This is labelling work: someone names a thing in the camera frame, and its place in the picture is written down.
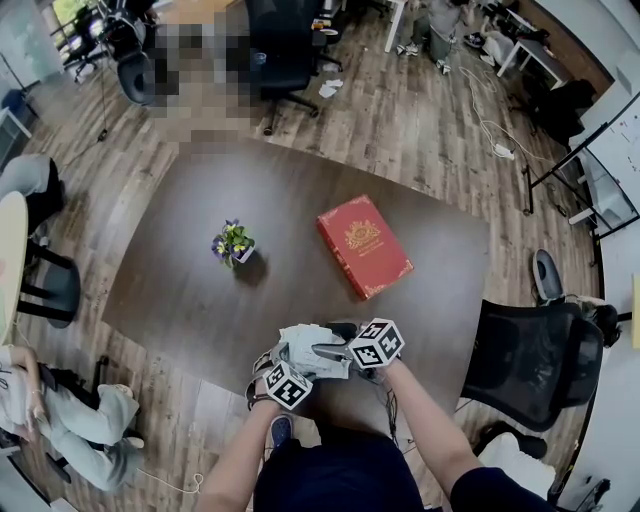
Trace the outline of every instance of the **potted plant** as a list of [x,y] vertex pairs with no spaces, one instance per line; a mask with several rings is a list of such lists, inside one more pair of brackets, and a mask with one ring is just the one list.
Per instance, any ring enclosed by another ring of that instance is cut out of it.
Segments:
[[227,267],[233,268],[238,263],[249,259],[254,250],[255,241],[247,236],[247,230],[240,226],[240,221],[225,221],[222,233],[213,239],[211,250]]

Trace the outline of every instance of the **dark wooden table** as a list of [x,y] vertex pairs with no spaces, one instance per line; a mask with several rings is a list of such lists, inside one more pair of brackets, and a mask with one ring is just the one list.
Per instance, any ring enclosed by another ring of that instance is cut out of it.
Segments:
[[[191,374],[243,393],[278,329],[355,317],[393,319],[403,359],[453,412],[467,373],[489,260],[488,225],[402,185],[264,142],[193,149],[160,183],[118,270],[103,319]],[[315,219],[368,194],[415,270],[369,301],[357,298]],[[236,272],[211,240],[239,218],[259,254]],[[318,414],[387,431],[382,389],[323,381]],[[400,418],[399,435],[408,435]]]

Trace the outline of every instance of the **gray pants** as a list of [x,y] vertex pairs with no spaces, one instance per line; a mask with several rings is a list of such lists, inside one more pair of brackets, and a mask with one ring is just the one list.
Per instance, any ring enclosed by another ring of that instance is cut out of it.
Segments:
[[424,43],[429,48],[429,56],[433,62],[446,60],[451,51],[448,38],[433,29],[428,14],[419,16],[413,22],[411,41],[418,46]]
[[[142,462],[140,451],[122,439],[139,405],[113,386],[100,386],[98,394],[100,406],[94,411],[64,387],[47,389],[49,425],[38,426],[73,469],[99,489],[111,491]],[[104,444],[105,450],[96,451],[87,441]]]

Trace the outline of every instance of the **brown wall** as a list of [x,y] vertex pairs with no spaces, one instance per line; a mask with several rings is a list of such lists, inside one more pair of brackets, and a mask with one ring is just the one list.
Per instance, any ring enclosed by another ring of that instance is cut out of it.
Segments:
[[576,40],[576,37],[562,23],[556,21],[534,0],[520,0],[518,13],[536,27],[544,28],[551,34],[549,36],[551,51],[574,78],[589,80],[597,91],[598,97],[602,96],[611,86],[613,80],[601,68],[597,59]]

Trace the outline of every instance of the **red book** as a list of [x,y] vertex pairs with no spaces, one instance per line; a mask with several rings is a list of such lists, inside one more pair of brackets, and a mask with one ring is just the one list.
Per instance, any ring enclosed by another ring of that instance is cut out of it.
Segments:
[[358,295],[369,299],[413,270],[413,264],[368,196],[320,215],[320,233]]

